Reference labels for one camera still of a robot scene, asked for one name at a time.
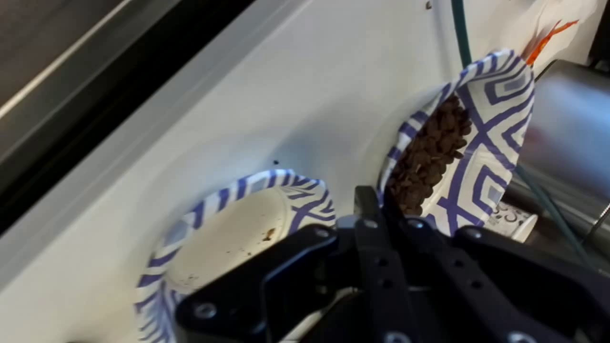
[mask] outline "green cable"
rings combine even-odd
[[[468,44],[468,30],[466,28],[466,15],[464,12],[463,0],[451,0],[451,8],[453,10],[453,24],[456,29],[457,47],[459,49],[460,58],[462,59],[462,67],[466,68],[472,63],[472,56],[470,55],[470,45]],[[551,215],[553,221],[555,221],[559,230],[574,248],[580,260],[582,260],[587,267],[597,270],[590,260],[589,255],[584,251],[582,245],[578,242],[578,239],[565,222],[553,200],[531,179],[529,174],[527,174],[521,166],[517,166],[515,173],[528,185],[536,199],[538,199],[538,202],[540,202]]]

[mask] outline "bolt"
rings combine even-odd
[[[421,229],[423,227],[423,223],[415,219],[409,220],[407,224],[413,229]]]
[[[536,343],[536,340],[526,334],[519,331],[513,331],[508,334],[509,343]]]
[[[473,229],[473,228],[467,228],[467,229],[466,229],[466,233],[467,233],[469,236],[474,237],[474,238],[477,238],[477,239],[479,239],[479,238],[481,238],[481,237],[483,236],[483,235],[482,235],[482,234],[479,232],[479,230],[477,230],[477,229]]]
[[[203,303],[195,307],[195,317],[199,319],[210,319],[216,316],[216,305]]]
[[[330,236],[328,231],[324,230],[324,229],[315,229],[315,234],[316,234],[316,236],[319,236],[319,237],[328,237],[328,236]]]
[[[411,340],[402,332],[390,331],[386,333],[384,343],[411,343]]]
[[[379,226],[379,225],[377,225],[377,222],[374,220],[365,219],[365,220],[363,220],[363,222],[364,222],[364,226],[366,226],[367,228],[376,229]]]

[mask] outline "paper bowl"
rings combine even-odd
[[[134,303],[139,340],[175,342],[173,314],[186,295],[286,235],[334,221],[324,182],[292,170],[246,176],[209,195],[165,233],[146,264]]]
[[[422,204],[422,217],[444,234],[464,225],[482,226],[504,194],[515,169],[534,104],[534,75],[514,51],[499,51],[464,69],[458,78],[399,128],[381,169],[378,193],[397,160],[434,110],[452,93],[468,109],[473,123],[460,150],[464,158],[447,166],[443,179]]]

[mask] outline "paper plate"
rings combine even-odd
[[[404,149],[438,105],[454,92],[469,111],[472,132],[460,150],[464,158],[447,167],[432,196],[422,204],[422,217],[447,235],[464,225],[482,226],[504,194],[531,116],[534,75],[514,51],[508,50],[489,54],[464,69],[401,125],[379,176],[380,199]]]
[[[140,341],[175,342],[173,313],[188,294],[311,223],[331,226],[323,181],[270,170],[199,202],[161,238],[136,288]]]

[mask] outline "paper cup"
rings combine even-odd
[[[447,166],[422,217],[444,234],[464,225],[482,226],[500,201],[515,169],[534,104],[534,75],[514,51],[498,51],[470,64],[424,108],[398,129],[381,169],[380,200],[394,166],[436,108],[452,93],[469,111],[472,132],[460,150],[464,158]]]
[[[246,176],[209,195],[161,238],[140,277],[139,341],[175,342],[173,314],[184,297],[286,235],[334,222],[324,182],[292,170]]]
[[[484,227],[523,243],[534,229],[537,221],[538,216],[536,214],[528,213],[501,201]]]

